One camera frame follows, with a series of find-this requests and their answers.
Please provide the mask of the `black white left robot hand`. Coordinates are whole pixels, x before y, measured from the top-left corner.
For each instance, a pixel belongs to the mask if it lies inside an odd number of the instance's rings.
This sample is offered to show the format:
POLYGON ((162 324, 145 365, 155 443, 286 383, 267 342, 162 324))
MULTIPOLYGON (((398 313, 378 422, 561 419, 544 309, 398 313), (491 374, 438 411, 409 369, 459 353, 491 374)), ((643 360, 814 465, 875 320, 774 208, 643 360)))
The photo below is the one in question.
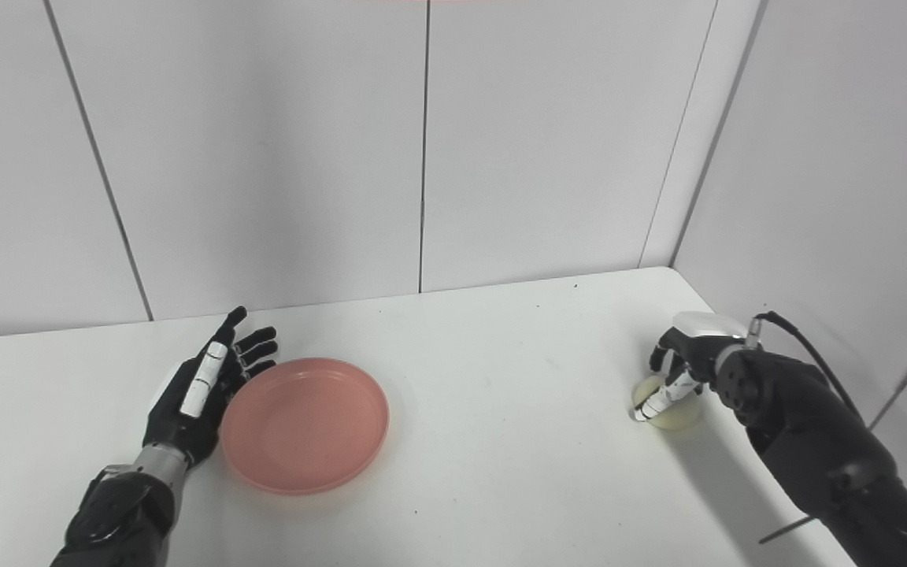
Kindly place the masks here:
POLYGON ((277 330, 263 327, 242 338, 245 306, 226 316, 197 355, 180 364, 148 413, 144 447, 172 448, 194 467, 213 454, 229 403, 253 377, 274 366, 277 330))

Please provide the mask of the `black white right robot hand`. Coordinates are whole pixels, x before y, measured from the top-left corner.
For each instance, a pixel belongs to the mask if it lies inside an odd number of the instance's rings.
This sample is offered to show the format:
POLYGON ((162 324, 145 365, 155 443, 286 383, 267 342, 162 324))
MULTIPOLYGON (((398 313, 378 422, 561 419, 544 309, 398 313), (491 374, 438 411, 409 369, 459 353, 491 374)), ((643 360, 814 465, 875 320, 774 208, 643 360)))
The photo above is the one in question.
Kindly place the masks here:
POLYGON ((744 347, 745 325, 720 313, 677 313, 650 355, 650 371, 662 384, 634 402, 637 422, 651 422, 673 410, 692 394, 699 395, 716 381, 721 356, 744 347))

